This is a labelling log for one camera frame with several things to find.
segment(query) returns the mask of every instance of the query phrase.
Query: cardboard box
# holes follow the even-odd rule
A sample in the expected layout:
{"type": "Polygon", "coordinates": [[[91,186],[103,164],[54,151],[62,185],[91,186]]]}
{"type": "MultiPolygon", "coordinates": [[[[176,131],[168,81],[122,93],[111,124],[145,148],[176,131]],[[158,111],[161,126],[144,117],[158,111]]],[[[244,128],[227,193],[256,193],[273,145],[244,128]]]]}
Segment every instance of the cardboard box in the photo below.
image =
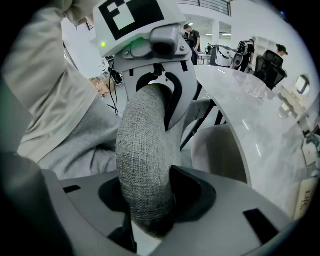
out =
{"type": "MultiPolygon", "coordinates": [[[[90,81],[91,81],[91,84],[93,85],[93,87],[98,91],[98,93],[102,97],[105,97],[110,93],[108,79],[100,80],[99,78],[96,77],[96,78],[90,79],[90,81]]],[[[111,89],[111,92],[113,92],[115,90],[115,83],[112,79],[111,79],[110,89],[111,89]]]]}

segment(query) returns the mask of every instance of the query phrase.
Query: ceiling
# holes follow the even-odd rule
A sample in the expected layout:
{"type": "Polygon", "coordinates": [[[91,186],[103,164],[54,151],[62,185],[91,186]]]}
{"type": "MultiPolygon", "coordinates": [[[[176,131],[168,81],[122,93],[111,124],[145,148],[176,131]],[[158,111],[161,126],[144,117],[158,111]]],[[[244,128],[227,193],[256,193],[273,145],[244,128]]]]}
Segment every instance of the ceiling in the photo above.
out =
{"type": "MultiPolygon", "coordinates": [[[[197,15],[185,15],[186,24],[193,23],[192,28],[200,33],[200,35],[212,34],[212,21],[213,19],[201,17],[197,15]]],[[[220,37],[222,33],[231,34],[231,25],[220,22],[220,37]]]]}

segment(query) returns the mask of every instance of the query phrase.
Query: man in black shirt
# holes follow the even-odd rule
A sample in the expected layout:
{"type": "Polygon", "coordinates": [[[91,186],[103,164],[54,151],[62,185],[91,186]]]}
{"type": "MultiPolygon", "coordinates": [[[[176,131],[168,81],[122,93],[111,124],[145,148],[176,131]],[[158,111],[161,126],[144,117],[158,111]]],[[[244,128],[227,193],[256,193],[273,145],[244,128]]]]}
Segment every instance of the man in black shirt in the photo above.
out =
{"type": "Polygon", "coordinates": [[[189,40],[193,42],[193,46],[191,47],[192,49],[192,63],[193,65],[198,64],[198,54],[197,52],[201,51],[201,46],[200,46],[200,34],[198,31],[194,30],[190,25],[184,25],[183,29],[189,33],[189,40]]]}
{"type": "Polygon", "coordinates": [[[247,46],[248,46],[248,51],[245,56],[243,56],[243,61],[240,66],[236,67],[235,70],[239,70],[241,67],[240,71],[245,72],[248,65],[252,64],[252,61],[254,60],[254,53],[255,53],[255,41],[253,39],[250,39],[249,41],[244,41],[247,46]]]}

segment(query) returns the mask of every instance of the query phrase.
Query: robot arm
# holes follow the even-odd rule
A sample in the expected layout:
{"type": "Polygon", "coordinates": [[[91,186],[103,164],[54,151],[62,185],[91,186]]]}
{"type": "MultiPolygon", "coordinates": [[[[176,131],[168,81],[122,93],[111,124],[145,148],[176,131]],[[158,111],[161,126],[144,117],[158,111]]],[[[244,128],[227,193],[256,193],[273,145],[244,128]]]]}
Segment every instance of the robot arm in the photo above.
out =
{"type": "Polygon", "coordinates": [[[128,99],[159,76],[173,84],[166,130],[186,113],[197,91],[192,52],[181,35],[186,19],[171,0],[107,0],[93,10],[100,55],[115,55],[128,99]]]}

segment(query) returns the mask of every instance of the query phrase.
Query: railing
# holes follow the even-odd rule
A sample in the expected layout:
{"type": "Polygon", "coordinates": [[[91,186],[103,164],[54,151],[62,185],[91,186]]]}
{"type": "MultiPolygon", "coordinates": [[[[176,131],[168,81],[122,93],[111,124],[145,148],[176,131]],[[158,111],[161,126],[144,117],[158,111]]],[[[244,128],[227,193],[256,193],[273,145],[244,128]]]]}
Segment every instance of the railing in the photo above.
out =
{"type": "Polygon", "coordinates": [[[200,6],[231,16],[230,3],[225,0],[175,0],[177,4],[200,6]]]}

